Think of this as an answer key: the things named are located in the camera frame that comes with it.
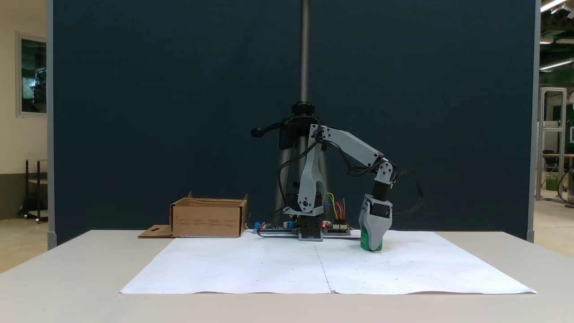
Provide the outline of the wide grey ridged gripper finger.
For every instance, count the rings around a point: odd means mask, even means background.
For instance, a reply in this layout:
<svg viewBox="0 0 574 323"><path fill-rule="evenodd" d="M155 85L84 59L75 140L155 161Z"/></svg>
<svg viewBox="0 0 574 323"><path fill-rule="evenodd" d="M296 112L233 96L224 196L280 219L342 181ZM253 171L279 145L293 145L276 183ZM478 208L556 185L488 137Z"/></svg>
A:
<svg viewBox="0 0 574 323"><path fill-rule="evenodd" d="M383 223L382 225L371 226L370 229L361 223L361 247L382 247L383 237L386 232L391 228L392 223Z"/></svg>

